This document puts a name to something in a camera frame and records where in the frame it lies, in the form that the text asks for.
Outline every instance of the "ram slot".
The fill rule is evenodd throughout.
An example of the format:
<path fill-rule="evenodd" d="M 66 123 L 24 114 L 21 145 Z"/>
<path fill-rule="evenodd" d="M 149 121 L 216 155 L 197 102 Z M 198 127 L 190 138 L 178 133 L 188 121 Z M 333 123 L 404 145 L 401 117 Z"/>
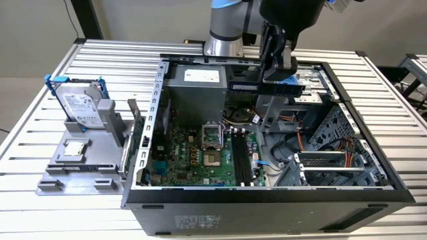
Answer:
<path fill-rule="evenodd" d="M 237 186 L 249 186 L 252 181 L 252 171 L 246 153 L 246 140 L 244 133 L 233 133 L 230 135 L 230 146 L 234 183 Z"/>

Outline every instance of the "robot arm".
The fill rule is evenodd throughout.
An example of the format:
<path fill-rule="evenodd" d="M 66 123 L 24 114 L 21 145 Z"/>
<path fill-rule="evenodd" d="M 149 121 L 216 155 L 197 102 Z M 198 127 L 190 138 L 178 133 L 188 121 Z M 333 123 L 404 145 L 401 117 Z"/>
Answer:
<path fill-rule="evenodd" d="M 290 52 L 300 32 L 316 23 L 322 6 L 340 13 L 350 1 L 212 0 L 204 54 L 242 57 L 242 32 L 261 35 L 258 81 L 281 81 L 296 72 L 296 59 Z"/>
<path fill-rule="evenodd" d="M 274 82 L 296 73 L 290 52 L 301 31 L 314 25 L 325 0 L 262 0 L 258 13 L 264 19 L 260 39 L 258 80 Z"/>

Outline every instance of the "slotted aluminum surface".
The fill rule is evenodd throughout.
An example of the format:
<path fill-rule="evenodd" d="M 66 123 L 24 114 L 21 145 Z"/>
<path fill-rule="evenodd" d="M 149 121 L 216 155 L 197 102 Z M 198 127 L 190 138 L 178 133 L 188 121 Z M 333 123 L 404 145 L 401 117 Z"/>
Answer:
<path fill-rule="evenodd" d="M 406 54 L 400 67 L 405 67 L 420 83 L 427 86 L 427 55 Z"/>
<path fill-rule="evenodd" d="M 200 55 L 202 49 L 197 44 L 88 40 L 85 44 L 72 46 L 53 75 L 86 79 L 102 76 L 109 96 L 116 100 L 116 109 L 122 118 L 130 118 L 125 100 L 136 98 L 144 114 L 160 53 Z M 416 204 L 349 234 L 240 235 L 221 238 L 425 239 L 425 127 L 417 123 L 413 113 L 406 111 L 404 103 L 389 91 L 389 86 L 372 70 L 366 59 L 350 51 L 300 49 L 293 55 L 298 60 L 329 63 L 340 82 L 349 88 L 352 101 L 413 194 Z M 257 57 L 257 48 L 248 47 L 245 56 Z M 0 239 L 138 239 L 145 234 L 132 212 L 120 209 L 120 195 L 36 196 L 33 192 L 65 130 L 64 118 L 60 106 L 44 87 L 0 146 L 0 173 L 3 173 L 0 174 Z M 216 239 L 213 236 L 190 237 L 198 238 Z"/>

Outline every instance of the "white label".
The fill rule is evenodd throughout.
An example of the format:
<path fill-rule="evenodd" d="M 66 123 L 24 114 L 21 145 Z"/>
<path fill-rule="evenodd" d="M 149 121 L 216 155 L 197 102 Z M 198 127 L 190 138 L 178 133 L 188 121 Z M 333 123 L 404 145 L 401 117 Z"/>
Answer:
<path fill-rule="evenodd" d="M 177 229 L 216 229 L 221 215 L 174 215 Z"/>
<path fill-rule="evenodd" d="M 252 86 L 252 85 L 232 85 L 233 90 L 250 90 L 256 91 L 258 89 L 258 86 Z"/>
<path fill-rule="evenodd" d="M 64 93 L 62 96 L 77 123 L 86 128 L 104 127 L 92 98 L 85 94 L 74 93 Z"/>
<path fill-rule="evenodd" d="M 258 116 L 257 114 L 254 114 L 254 117 L 252 118 L 252 122 L 253 122 L 254 124 L 257 124 L 258 121 L 260 121 L 260 116 Z"/>
<path fill-rule="evenodd" d="M 184 73 L 184 81 L 218 83 L 220 82 L 220 71 L 186 69 L 185 73 Z"/>

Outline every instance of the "gray wall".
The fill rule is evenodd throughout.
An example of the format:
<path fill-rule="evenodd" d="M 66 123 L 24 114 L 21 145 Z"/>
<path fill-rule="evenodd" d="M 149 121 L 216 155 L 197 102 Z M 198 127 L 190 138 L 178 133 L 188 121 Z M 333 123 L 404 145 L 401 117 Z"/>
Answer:
<path fill-rule="evenodd" d="M 62 0 L 0 0 L 0 77 L 50 73 L 74 39 Z"/>
<path fill-rule="evenodd" d="M 176 43 L 206 39 L 209 3 L 93 0 L 106 39 Z M 70 16 L 76 20 L 72 8 Z M 324 8 L 317 24 L 301 33 L 297 47 L 362 50 L 374 63 L 396 64 L 404 53 L 427 54 L 425 19 L 425 0 L 353 2 L 342 14 Z M 42 77 L 74 38 L 61 0 L 0 0 L 0 76 Z"/>
<path fill-rule="evenodd" d="M 210 0 L 93 0 L 108 16 L 102 27 L 114 40 L 205 40 Z M 405 53 L 427 53 L 427 0 L 352 2 L 344 13 L 322 9 L 297 47 L 365 51 L 374 63 L 394 65 Z"/>

